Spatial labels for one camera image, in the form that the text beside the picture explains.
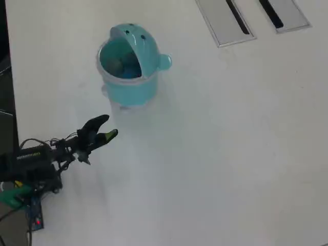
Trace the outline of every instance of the wire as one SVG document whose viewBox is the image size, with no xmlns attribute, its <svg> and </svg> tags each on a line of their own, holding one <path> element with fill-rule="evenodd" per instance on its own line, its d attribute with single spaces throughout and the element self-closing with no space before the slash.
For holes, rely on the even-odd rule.
<svg viewBox="0 0 328 246">
<path fill-rule="evenodd" d="M 10 215 L 13 215 L 14 213 L 16 213 L 18 210 L 20 210 L 24 205 L 20 205 L 19 207 L 13 209 L 13 210 L 10 210 L 7 214 L 3 215 L 1 218 L 0 218 L 0 222 L 2 220 L 4 220 L 5 218 L 9 217 Z M 6 246 L 2 236 L 0 236 L 0 242 L 3 246 Z"/>
<path fill-rule="evenodd" d="M 39 139 L 36 139 L 36 138 L 28 138 L 28 139 L 25 139 L 19 146 L 20 149 L 23 148 L 24 144 L 27 142 L 27 141 L 36 141 L 36 142 L 39 142 L 40 144 L 43 144 L 45 146 L 49 146 L 46 142 L 44 141 L 41 141 Z"/>
<path fill-rule="evenodd" d="M 15 208 L 15 209 L 13 209 L 13 210 L 10 210 L 7 214 L 3 215 L 3 216 L 0 218 L 0 222 L 3 221 L 3 220 L 4 220 L 5 218 L 7 218 L 8 216 L 10 216 L 10 215 L 16 213 L 16 212 L 17 212 L 18 210 L 20 210 L 23 206 L 24 206 L 24 204 L 23 204 L 23 205 L 20 205 L 19 207 Z"/>
<path fill-rule="evenodd" d="M 32 217 L 29 220 L 29 246 L 32 246 Z"/>
<path fill-rule="evenodd" d="M 68 135 L 68 136 L 65 138 L 65 140 L 67 140 L 68 138 L 73 137 L 73 136 L 77 136 L 77 133 L 76 133 L 76 132 L 71 133 L 70 135 Z"/>
<path fill-rule="evenodd" d="M 0 242 L 1 242 L 2 246 L 6 246 L 4 240 L 2 239 L 2 236 L 0 236 Z"/>
</svg>

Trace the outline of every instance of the cup lid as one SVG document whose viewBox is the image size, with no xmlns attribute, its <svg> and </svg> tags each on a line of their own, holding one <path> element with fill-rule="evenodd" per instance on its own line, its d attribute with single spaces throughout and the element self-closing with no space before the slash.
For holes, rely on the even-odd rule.
<svg viewBox="0 0 328 246">
<path fill-rule="evenodd" d="M 157 69 L 169 69 L 172 60 L 160 54 L 153 36 L 136 24 L 120 24 L 110 31 L 110 38 L 125 38 L 133 49 L 141 67 L 143 77 L 151 76 Z"/>
</svg>

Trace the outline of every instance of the white table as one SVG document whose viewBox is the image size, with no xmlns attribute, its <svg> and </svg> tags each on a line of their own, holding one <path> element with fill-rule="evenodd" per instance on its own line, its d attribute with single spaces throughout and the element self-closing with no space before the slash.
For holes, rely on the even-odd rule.
<svg viewBox="0 0 328 246">
<path fill-rule="evenodd" d="M 19 138 L 65 137 L 110 114 L 119 136 L 44 200 L 33 245 L 320 246 L 328 242 L 328 2 L 276 35 L 218 49 L 193 0 L 7 0 Z M 95 66 L 112 26 L 143 25 L 173 67 L 156 99 L 112 111 Z"/>
</svg>

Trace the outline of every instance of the gray floor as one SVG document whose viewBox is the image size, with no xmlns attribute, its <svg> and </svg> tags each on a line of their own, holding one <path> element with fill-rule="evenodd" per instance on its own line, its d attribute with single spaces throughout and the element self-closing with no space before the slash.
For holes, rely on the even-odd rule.
<svg viewBox="0 0 328 246">
<path fill-rule="evenodd" d="M 12 151 L 16 126 L 14 125 L 14 94 L 11 72 L 0 75 L 0 154 Z M 10 210 L 0 203 L 0 216 Z M 0 223 L 0 235 L 6 246 L 26 246 L 27 222 L 25 212 L 19 211 Z"/>
<path fill-rule="evenodd" d="M 0 216 L 10 211 L 11 208 L 0 203 Z M 18 211 L 0 223 L 0 235 L 6 246 L 27 246 L 27 223 L 25 212 Z"/>
</svg>

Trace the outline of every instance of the teal cup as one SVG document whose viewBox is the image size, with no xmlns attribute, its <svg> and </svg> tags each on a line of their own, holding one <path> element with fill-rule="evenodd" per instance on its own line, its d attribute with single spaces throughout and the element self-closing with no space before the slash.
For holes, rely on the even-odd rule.
<svg viewBox="0 0 328 246">
<path fill-rule="evenodd" d="M 141 26 L 121 24 L 110 31 L 96 63 L 111 101 L 123 107 L 143 106 L 157 92 L 158 72 L 172 65 L 155 39 Z"/>
</svg>

